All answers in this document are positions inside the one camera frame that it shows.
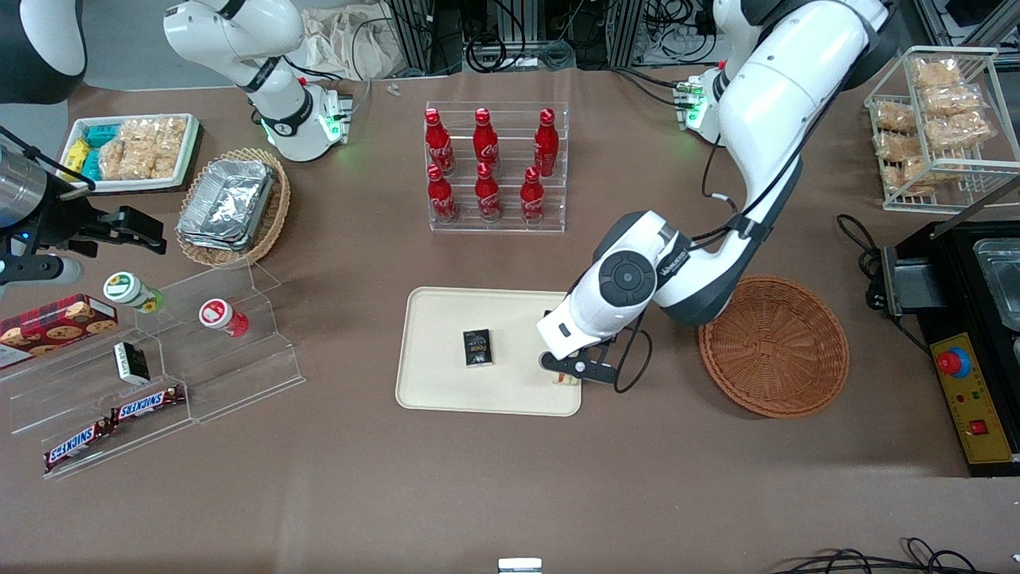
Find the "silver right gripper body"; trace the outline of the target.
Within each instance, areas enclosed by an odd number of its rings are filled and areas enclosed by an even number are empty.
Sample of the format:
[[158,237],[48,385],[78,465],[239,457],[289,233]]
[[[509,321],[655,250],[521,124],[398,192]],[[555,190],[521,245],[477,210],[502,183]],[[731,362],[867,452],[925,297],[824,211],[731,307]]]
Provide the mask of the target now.
[[65,194],[76,190],[37,161],[3,147],[2,256],[32,255],[38,250],[74,251],[80,221],[73,201]]

